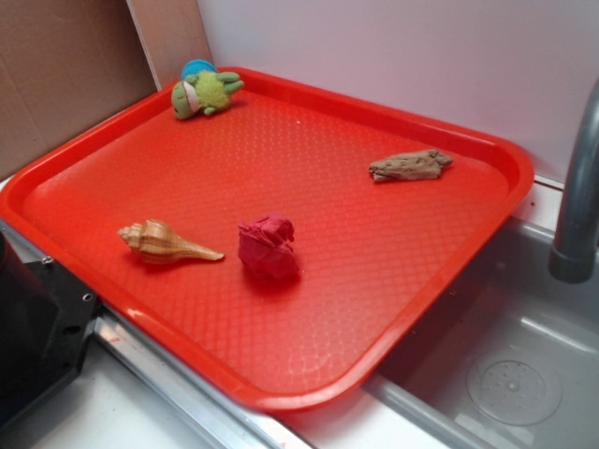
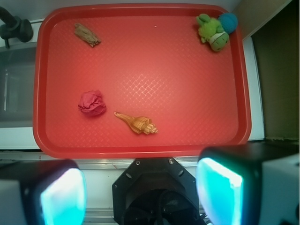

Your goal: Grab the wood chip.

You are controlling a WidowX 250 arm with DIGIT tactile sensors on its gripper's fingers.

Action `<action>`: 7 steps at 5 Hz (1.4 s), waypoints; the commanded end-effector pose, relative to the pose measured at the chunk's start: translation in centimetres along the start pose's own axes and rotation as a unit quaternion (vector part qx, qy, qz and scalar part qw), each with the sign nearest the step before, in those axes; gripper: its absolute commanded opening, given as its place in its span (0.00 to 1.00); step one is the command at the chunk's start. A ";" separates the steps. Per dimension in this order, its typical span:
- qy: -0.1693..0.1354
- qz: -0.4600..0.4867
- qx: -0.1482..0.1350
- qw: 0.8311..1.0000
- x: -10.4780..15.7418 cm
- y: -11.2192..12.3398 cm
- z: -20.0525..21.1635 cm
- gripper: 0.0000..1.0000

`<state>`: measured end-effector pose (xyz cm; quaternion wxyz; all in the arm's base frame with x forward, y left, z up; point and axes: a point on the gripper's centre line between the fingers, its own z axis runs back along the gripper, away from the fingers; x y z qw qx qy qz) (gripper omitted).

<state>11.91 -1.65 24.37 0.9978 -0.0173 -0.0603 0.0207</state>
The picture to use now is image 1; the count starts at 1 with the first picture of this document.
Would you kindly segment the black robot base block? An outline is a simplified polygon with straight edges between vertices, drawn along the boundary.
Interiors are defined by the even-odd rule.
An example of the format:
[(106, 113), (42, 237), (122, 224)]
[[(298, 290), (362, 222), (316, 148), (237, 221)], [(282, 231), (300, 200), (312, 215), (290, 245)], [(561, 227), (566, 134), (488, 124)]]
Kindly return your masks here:
[(97, 294), (58, 262), (24, 262), (1, 238), (1, 430), (81, 372)]

